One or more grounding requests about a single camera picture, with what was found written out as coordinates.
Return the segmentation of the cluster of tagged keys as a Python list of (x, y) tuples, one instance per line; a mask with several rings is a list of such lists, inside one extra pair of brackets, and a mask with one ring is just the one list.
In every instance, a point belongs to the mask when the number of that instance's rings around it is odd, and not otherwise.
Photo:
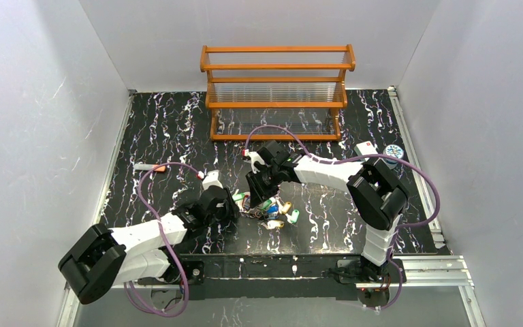
[[(240, 214), (242, 216), (245, 216), (249, 219), (254, 219), (258, 221), (260, 225), (262, 225), (267, 230), (279, 230), (281, 228), (284, 228), (286, 224), (289, 225), (295, 225), (290, 224), (287, 221), (287, 215), (281, 215), (279, 212), (279, 204), (283, 204), (285, 202), (282, 202), (279, 197), (271, 197), (269, 200), (266, 200), (259, 206), (256, 206), (254, 208), (250, 207), (249, 201), (249, 192), (238, 192), (235, 193), (246, 193), (247, 196), (243, 201), (235, 202), (240, 209)], [(294, 210), (293, 204), (291, 204), (291, 209), (289, 210), (288, 214)]]

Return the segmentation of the yellow key tag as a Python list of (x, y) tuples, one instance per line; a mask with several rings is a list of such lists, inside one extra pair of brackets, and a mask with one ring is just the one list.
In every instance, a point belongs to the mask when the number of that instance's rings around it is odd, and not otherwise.
[(279, 204), (279, 212), (281, 215), (286, 215), (290, 209), (291, 209), (291, 202), (285, 202), (283, 204)]

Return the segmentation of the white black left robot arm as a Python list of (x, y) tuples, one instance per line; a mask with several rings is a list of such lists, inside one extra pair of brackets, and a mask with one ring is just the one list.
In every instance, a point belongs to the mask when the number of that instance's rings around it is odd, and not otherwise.
[(211, 186), (197, 200), (160, 219), (125, 228), (92, 225), (60, 259), (58, 269), (80, 303), (87, 305), (115, 285), (162, 278), (176, 270), (168, 246), (197, 238), (213, 223), (235, 219), (239, 213), (228, 188)]

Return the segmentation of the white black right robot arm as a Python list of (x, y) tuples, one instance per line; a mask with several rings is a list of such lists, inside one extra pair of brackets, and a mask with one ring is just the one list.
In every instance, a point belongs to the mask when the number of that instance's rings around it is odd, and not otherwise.
[(329, 272), (355, 281), (376, 281), (385, 274), (409, 192), (382, 158), (339, 162), (313, 153), (292, 153), (274, 140), (258, 151), (244, 150), (242, 157), (251, 165), (246, 175), (250, 208), (274, 197), (282, 183), (316, 184), (349, 194), (366, 223), (366, 242), (352, 268)]

